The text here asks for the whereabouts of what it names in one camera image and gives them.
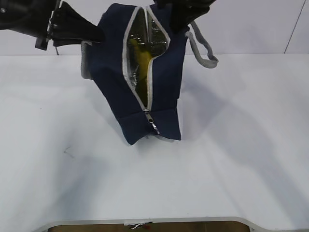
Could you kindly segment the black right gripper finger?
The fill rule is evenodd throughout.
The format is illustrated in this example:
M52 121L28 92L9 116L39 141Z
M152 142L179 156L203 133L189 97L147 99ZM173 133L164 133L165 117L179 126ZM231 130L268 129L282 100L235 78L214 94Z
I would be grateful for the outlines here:
M215 0L170 0L170 28L178 33L198 17L205 15Z

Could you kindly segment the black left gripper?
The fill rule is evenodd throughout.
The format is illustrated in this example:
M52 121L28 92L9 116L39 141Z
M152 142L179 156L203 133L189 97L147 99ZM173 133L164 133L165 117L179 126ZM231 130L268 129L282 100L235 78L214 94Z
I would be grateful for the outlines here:
M0 29L35 37L35 47L43 51L51 39L54 47L105 41L101 28L60 0L1 0Z

